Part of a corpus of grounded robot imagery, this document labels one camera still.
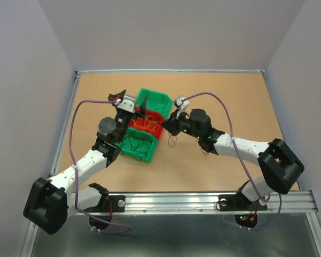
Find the near green plastic bin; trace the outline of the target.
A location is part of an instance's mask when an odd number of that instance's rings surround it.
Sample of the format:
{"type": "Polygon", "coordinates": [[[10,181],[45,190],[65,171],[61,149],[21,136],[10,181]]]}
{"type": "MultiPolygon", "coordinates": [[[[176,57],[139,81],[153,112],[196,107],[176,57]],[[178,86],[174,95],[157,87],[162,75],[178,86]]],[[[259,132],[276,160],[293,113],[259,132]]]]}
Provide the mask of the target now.
{"type": "Polygon", "coordinates": [[[138,161],[150,163],[153,159],[158,140],[150,133],[129,127],[122,142],[117,143],[121,154],[138,161]]]}

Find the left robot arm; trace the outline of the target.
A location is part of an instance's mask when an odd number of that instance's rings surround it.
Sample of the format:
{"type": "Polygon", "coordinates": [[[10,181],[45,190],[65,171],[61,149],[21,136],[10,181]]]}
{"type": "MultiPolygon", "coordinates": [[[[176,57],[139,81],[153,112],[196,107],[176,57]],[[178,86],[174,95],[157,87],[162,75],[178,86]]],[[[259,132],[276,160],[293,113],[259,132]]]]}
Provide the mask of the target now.
{"type": "Polygon", "coordinates": [[[137,101],[137,97],[124,90],[108,96],[105,103],[115,108],[116,116],[105,117],[99,122],[96,141],[80,160],[74,157],[72,140],[68,141],[73,164],[55,176],[40,177],[33,182],[23,210],[24,217],[52,235],[70,216],[84,214],[87,208],[102,211],[108,206],[108,191],[101,185],[93,183],[84,190],[79,186],[117,159],[121,152],[118,144],[127,134],[131,120],[146,115],[146,100],[140,107],[136,106],[137,101]]]}

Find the far green plastic bin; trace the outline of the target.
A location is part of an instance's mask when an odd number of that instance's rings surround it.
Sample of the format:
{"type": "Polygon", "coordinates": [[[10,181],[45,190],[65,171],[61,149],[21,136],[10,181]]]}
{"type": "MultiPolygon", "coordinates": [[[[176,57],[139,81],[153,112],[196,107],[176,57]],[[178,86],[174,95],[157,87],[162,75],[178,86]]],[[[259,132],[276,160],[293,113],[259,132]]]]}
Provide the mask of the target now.
{"type": "Polygon", "coordinates": [[[159,112],[165,119],[168,119],[173,101],[167,94],[141,88],[138,94],[137,106],[139,107],[144,99],[147,99],[147,110],[159,112]]]}

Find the green plastic bin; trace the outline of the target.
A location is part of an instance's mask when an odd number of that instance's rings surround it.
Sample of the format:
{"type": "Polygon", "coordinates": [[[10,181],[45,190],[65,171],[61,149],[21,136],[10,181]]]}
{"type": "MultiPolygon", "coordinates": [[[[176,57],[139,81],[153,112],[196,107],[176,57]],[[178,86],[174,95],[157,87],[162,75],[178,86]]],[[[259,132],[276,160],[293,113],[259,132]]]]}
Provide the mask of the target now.
{"type": "Polygon", "coordinates": [[[173,101],[167,94],[141,88],[138,94],[137,106],[139,107],[144,99],[147,99],[147,110],[159,112],[165,119],[168,119],[173,101]]]}
{"type": "Polygon", "coordinates": [[[153,159],[158,140],[150,133],[129,127],[122,142],[117,143],[121,154],[138,161],[150,163],[153,159]]]}

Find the aluminium front mounting rail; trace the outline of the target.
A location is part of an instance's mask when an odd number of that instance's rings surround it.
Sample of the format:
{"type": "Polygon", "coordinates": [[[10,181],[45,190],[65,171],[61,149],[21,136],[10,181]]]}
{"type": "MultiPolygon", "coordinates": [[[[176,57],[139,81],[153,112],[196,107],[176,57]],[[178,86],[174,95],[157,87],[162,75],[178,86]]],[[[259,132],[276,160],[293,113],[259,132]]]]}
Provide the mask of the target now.
{"type": "Polygon", "coordinates": [[[117,215],[190,215],[190,214],[248,214],[248,213],[317,213],[318,208],[311,192],[291,191],[285,195],[271,194],[265,211],[219,211],[215,208],[218,197],[233,192],[165,192],[165,193],[103,193],[93,188],[80,191],[81,209],[98,203],[101,196],[125,195],[125,211],[117,215]]]}

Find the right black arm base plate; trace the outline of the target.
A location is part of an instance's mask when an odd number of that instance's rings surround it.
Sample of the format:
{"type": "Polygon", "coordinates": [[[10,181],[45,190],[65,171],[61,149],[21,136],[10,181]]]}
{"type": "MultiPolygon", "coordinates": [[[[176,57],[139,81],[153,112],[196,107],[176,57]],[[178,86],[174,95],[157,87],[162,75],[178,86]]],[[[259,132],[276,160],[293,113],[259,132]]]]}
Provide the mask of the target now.
{"type": "Polygon", "coordinates": [[[215,208],[219,211],[265,211],[267,205],[261,205],[259,201],[250,202],[243,196],[236,194],[222,194],[218,197],[215,208]]]}

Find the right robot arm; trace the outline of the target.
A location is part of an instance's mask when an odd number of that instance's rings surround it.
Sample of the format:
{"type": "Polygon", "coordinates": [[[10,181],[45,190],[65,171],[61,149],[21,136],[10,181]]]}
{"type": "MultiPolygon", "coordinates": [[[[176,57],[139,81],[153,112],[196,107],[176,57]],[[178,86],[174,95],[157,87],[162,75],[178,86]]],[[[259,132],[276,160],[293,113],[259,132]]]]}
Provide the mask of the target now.
{"type": "Polygon", "coordinates": [[[304,171],[303,163],[283,140],[257,142],[234,138],[215,129],[202,109],[194,109],[189,114],[174,111],[161,126],[172,136],[182,132],[195,137],[207,153],[235,157],[242,163],[259,166],[262,176],[245,182],[232,200],[242,209],[273,192],[287,194],[304,171]]]}

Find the red plastic bin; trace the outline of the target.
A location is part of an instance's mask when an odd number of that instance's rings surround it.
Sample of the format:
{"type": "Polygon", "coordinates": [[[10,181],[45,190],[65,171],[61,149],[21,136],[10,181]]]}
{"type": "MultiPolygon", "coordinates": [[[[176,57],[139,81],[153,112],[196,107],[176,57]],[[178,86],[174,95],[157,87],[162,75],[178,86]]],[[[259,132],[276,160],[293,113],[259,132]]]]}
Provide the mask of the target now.
{"type": "Polygon", "coordinates": [[[150,133],[159,140],[163,131],[161,123],[164,120],[165,118],[159,112],[147,110],[145,119],[132,119],[129,127],[150,133]]]}

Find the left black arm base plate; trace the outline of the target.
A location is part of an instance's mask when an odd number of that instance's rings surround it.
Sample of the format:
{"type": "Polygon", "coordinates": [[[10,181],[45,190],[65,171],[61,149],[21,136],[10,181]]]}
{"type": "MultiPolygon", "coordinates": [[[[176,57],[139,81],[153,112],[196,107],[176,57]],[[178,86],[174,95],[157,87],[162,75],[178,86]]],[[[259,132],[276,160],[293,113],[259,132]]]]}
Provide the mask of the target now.
{"type": "Polygon", "coordinates": [[[88,213],[123,213],[125,211],[125,195],[101,196],[97,204],[84,208],[88,213]]]}

